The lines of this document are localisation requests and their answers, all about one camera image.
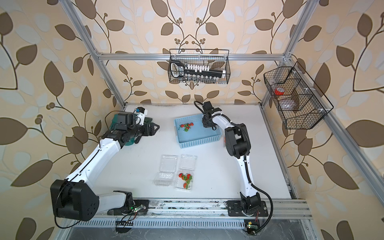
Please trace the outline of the aluminium frame post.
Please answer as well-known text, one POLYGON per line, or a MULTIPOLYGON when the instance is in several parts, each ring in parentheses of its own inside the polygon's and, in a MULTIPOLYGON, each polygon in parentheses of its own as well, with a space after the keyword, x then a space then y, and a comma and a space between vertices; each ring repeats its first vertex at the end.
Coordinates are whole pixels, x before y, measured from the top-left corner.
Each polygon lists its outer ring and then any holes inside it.
POLYGON ((91 37, 88 35, 88 32, 85 26, 83 25, 80 17, 78 16, 72 1, 63 0, 59 1, 59 3, 62 5, 63 10, 67 14, 71 23, 74 25, 77 33, 80 36, 80 39, 82 40, 92 59, 95 61, 97 68, 100 70, 102 76, 104 77, 104 80, 106 81, 106 84, 111 89, 111 92, 116 97, 117 102, 122 107, 122 109, 124 109, 126 106, 126 102, 123 99, 122 94, 118 89, 117 85, 115 84, 107 66, 104 64, 103 60, 99 58, 100 53, 97 51, 95 45, 93 44, 91 37))

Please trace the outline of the clear clamshell container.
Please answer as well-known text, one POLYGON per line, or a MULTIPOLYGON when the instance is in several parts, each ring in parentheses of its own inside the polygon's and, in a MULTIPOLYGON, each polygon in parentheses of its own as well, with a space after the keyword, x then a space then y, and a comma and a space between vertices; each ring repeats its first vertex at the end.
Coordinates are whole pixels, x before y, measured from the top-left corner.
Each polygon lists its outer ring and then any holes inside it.
POLYGON ((177 177, 175 181, 175 189, 179 191, 191 191, 193 189, 193 183, 195 178, 195 168, 196 168, 197 156, 194 155, 181 155, 181 161, 177 171, 177 177), (178 177, 179 173, 191 174, 193 176, 191 185, 189 189, 183 188, 183 181, 178 177))
POLYGON ((223 148, 226 149, 226 137, 223 135, 223 138, 222 138, 222 142, 223 142, 223 148))
POLYGON ((156 186, 170 186, 175 178, 178 156, 162 155, 160 159, 159 172, 156 174, 154 184, 156 186))

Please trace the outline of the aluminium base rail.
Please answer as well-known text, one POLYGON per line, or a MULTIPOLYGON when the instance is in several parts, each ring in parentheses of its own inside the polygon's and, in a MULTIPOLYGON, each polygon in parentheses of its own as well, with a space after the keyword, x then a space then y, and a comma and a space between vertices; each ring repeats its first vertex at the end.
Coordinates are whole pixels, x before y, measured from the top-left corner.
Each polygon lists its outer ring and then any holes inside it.
POLYGON ((242 229, 248 222, 264 223, 268 214, 271 220, 312 220, 309 206, 304 200, 277 199, 273 207, 265 202, 252 216, 243 214, 237 201, 223 199, 150 199, 146 209, 127 217, 121 214, 95 215, 90 221, 76 223, 63 221, 64 226, 75 227, 118 227, 118 228, 218 228, 242 229))

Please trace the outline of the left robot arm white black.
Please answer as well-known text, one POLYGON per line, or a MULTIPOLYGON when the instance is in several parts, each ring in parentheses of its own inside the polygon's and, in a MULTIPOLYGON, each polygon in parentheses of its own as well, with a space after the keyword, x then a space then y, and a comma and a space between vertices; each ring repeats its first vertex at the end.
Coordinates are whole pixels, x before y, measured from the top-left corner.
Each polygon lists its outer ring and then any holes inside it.
POLYGON ((108 210, 137 214, 146 209, 135 206, 132 193, 114 190, 109 194, 96 195, 96 180, 108 162, 132 139, 153 136, 159 130, 155 123, 143 123, 106 131, 91 155, 67 178, 56 180, 50 187, 54 217, 87 222, 96 214, 108 210))

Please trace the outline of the black white tool set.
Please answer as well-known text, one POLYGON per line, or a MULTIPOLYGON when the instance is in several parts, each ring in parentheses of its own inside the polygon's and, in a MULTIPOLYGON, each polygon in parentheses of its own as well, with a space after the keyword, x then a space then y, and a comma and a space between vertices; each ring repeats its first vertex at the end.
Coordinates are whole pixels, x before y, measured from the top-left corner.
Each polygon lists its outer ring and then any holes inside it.
POLYGON ((196 76, 208 79, 223 79, 229 73, 226 70, 216 70, 203 65, 185 64, 181 61, 170 61, 169 71, 173 78, 196 76))

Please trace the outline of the strawberry cluster with green leaves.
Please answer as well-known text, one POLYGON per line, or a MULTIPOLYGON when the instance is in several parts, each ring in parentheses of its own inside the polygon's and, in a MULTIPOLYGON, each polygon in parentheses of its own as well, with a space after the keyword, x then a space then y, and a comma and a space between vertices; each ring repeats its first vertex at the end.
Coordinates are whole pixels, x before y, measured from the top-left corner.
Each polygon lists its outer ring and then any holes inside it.
POLYGON ((194 126, 194 123, 181 124, 181 125, 179 125, 178 130, 188 132, 191 129, 191 127, 193 127, 193 126, 194 126))

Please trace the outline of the red tape roll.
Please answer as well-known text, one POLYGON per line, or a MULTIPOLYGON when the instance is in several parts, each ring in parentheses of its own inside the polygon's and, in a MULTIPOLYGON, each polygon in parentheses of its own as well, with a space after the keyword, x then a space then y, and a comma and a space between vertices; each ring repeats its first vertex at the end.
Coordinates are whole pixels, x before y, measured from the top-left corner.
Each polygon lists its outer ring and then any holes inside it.
POLYGON ((277 87, 277 88, 275 88, 275 90, 274 90, 274 94, 275 94, 276 96, 283 96, 283 95, 285 94, 285 89, 282 88, 282 87, 277 87))

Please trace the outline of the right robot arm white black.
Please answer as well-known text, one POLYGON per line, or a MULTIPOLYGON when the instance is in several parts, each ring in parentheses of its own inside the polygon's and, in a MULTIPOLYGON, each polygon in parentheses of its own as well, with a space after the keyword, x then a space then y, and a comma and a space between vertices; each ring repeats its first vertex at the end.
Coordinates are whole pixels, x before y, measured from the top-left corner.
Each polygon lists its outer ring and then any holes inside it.
POLYGON ((251 141, 245 124, 236 124, 222 113, 220 108, 211 102, 194 102, 203 114, 202 123, 205 128, 220 128, 225 134, 225 146, 228 154, 235 158, 241 177, 240 204, 244 215, 253 216, 262 207, 260 193, 265 191, 253 183, 250 165, 251 141))

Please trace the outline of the light blue perforated plastic basket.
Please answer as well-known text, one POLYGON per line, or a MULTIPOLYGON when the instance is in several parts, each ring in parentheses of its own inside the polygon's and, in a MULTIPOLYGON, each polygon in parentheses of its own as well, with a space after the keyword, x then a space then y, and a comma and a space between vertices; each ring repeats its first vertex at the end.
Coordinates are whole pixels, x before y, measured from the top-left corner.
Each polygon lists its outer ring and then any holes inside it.
POLYGON ((191 115, 174 120, 174 126, 177 133, 177 141, 180 148, 189 148, 202 144, 208 144, 218 141, 222 133, 219 128, 205 128, 202 123, 203 114, 191 115), (188 132, 178 130, 179 125, 194 123, 194 126, 188 132))

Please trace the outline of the green tool case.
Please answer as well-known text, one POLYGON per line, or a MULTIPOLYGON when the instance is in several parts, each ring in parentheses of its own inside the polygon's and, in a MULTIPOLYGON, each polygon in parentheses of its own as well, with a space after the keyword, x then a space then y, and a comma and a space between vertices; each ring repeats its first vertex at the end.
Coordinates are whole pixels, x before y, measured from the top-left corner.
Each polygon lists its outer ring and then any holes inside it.
POLYGON ((108 132, 108 138, 111 138, 114 141, 118 141, 120 143, 121 148, 131 140, 134 140, 134 143, 137 144, 140 141, 140 139, 143 137, 143 136, 139 136, 140 125, 136 125, 133 127, 118 125, 116 124, 117 115, 118 114, 116 114, 113 118, 112 125, 108 132))

